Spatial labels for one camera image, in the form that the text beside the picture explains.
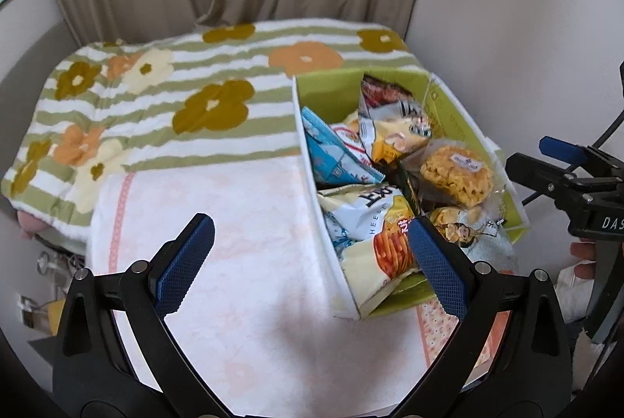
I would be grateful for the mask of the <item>person's right hand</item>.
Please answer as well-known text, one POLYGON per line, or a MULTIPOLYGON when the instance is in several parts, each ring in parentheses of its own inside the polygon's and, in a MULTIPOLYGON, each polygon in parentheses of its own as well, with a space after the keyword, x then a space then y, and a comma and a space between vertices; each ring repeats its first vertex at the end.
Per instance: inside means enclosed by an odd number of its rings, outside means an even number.
POLYGON ((597 245, 593 240, 580 239, 572 242, 570 253, 580 262, 574 267, 574 274, 578 278, 593 279, 596 277, 597 245))

